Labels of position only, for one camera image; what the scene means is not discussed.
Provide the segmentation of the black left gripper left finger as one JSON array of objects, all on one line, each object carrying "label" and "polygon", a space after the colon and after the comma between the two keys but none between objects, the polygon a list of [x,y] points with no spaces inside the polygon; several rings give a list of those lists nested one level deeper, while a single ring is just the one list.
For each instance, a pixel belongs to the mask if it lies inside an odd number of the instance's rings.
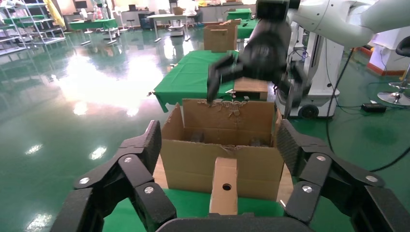
[{"label": "black left gripper left finger", "polygon": [[104,218],[124,199],[148,232],[176,218],[176,208],[153,178],[160,150],[160,122],[152,120],[144,134],[124,140],[109,161],[74,182],[51,231],[101,232]]}]

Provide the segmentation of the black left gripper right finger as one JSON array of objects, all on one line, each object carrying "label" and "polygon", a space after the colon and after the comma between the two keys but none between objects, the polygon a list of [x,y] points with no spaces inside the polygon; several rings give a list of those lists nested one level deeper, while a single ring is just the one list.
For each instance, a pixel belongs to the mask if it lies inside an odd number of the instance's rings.
[{"label": "black left gripper right finger", "polygon": [[299,133],[286,119],[278,122],[276,148],[297,179],[285,216],[309,229],[321,197],[350,218],[357,232],[407,232],[410,215],[378,175],[335,155],[322,139]]}]

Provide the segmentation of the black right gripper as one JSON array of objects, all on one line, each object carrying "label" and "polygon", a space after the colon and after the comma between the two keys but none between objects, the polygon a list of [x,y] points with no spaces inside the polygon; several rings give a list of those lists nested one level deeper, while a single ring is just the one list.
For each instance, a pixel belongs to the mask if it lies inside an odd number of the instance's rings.
[{"label": "black right gripper", "polygon": [[[208,66],[206,100],[217,98],[220,86],[244,76],[246,78],[280,81],[287,68],[287,55],[292,29],[287,21],[259,20],[248,44],[240,53],[226,55]],[[284,106],[283,117],[298,108],[308,95],[311,82],[299,63],[289,65],[288,77],[277,88],[276,100]]]}]

